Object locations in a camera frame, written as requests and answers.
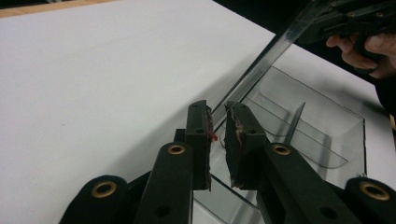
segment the clamp jaw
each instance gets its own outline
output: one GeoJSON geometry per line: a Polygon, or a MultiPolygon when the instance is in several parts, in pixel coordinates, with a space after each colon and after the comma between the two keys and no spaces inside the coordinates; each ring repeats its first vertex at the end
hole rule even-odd
{"type": "MultiPolygon", "coordinates": [[[[393,189],[366,177],[339,189],[322,180],[295,148],[270,143],[246,105],[228,102],[226,108],[232,187],[258,191],[265,223],[396,222],[393,189]]],[[[61,223],[191,223],[193,191],[210,189],[211,120],[205,101],[190,105],[186,129],[161,147],[151,172],[129,184],[111,175],[91,180],[61,223]]]]}

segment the wooden edge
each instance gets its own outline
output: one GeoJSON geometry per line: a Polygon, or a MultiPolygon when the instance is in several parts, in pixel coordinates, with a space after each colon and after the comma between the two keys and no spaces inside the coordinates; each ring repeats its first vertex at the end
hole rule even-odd
{"type": "Polygon", "coordinates": [[[44,11],[52,11],[63,8],[70,8],[70,7],[82,7],[82,6],[88,6],[88,5],[111,2],[111,1],[115,1],[115,0],[74,0],[74,1],[51,3],[44,5],[30,6],[30,7],[6,8],[6,9],[0,9],[0,18],[20,16],[20,15],[26,15],[26,14],[38,13],[44,11]]]}

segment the brass grommet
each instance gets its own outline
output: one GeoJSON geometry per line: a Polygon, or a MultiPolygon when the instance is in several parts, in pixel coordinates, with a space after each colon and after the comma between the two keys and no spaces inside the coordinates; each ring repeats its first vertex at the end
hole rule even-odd
{"type": "Polygon", "coordinates": [[[361,192],[365,193],[367,196],[379,201],[387,201],[390,198],[386,190],[373,183],[361,182],[359,188],[361,192]]]}
{"type": "Polygon", "coordinates": [[[183,146],[175,145],[168,148],[168,153],[172,155],[178,155],[182,154],[185,150],[186,148],[183,146]]]}
{"type": "Polygon", "coordinates": [[[282,156],[287,156],[291,153],[290,149],[288,149],[286,146],[281,146],[281,145],[273,145],[272,150],[279,155],[282,156]]]}
{"type": "Polygon", "coordinates": [[[104,181],[93,187],[93,189],[91,190],[91,195],[94,198],[105,198],[113,194],[114,191],[116,191],[116,188],[117,188],[117,184],[114,183],[113,181],[104,181]]]}

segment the white table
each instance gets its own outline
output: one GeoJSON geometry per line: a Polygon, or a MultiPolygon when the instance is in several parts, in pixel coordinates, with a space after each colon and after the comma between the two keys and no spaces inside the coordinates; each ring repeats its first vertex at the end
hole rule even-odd
{"type": "MultiPolygon", "coordinates": [[[[148,171],[187,106],[215,106],[273,36],[208,0],[110,2],[0,30],[1,223],[58,222],[92,178],[148,171]]],[[[366,119],[368,176],[396,189],[374,87],[297,47],[276,67],[366,119]]]]}

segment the finger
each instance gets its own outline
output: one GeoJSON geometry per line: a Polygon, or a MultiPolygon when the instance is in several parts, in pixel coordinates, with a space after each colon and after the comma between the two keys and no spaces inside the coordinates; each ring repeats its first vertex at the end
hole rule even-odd
{"type": "Polygon", "coordinates": [[[327,39],[326,46],[330,48],[337,47],[340,40],[340,35],[332,35],[327,39]]]}
{"type": "Polygon", "coordinates": [[[396,58],[396,35],[375,35],[367,38],[364,47],[372,53],[396,58]]]}
{"type": "Polygon", "coordinates": [[[375,78],[392,77],[396,75],[396,68],[390,61],[389,57],[383,57],[379,66],[370,76],[375,78]]]}
{"type": "Polygon", "coordinates": [[[337,45],[344,53],[348,53],[353,50],[353,43],[349,38],[343,38],[337,45]]]}
{"type": "Polygon", "coordinates": [[[376,69],[378,67],[377,63],[361,56],[355,50],[351,50],[350,52],[343,52],[341,56],[346,63],[349,63],[350,65],[357,68],[376,69]]]}
{"type": "Polygon", "coordinates": [[[353,35],[351,35],[350,37],[349,37],[349,39],[350,39],[350,41],[352,42],[352,44],[355,46],[355,44],[356,44],[356,40],[358,39],[358,36],[359,36],[359,33],[355,33],[355,34],[353,34],[353,35]]]}

